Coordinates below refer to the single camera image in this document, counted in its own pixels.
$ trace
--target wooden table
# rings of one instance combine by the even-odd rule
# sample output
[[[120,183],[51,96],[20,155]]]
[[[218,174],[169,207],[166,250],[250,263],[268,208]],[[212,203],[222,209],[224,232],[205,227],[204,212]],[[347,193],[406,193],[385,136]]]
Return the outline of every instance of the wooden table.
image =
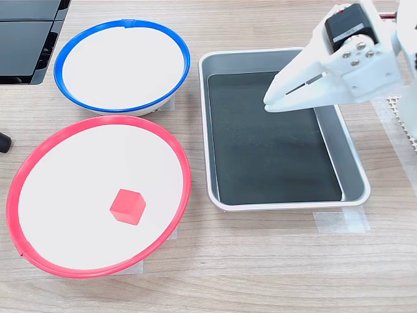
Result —
[[[0,312],[417,312],[417,198],[372,105],[342,107],[373,187],[367,233],[319,233],[313,211],[222,213],[206,196],[198,59],[215,50],[305,46],[334,2],[341,1],[74,1],[54,57],[80,31],[119,18],[163,23],[188,43],[193,64],[175,111],[146,118],[185,148],[190,204],[178,239],[149,256],[143,274],[70,280],[32,266],[8,235],[12,178],[48,136],[94,114],[59,92],[52,65],[42,85],[1,86],[0,131],[14,145],[0,155]]]

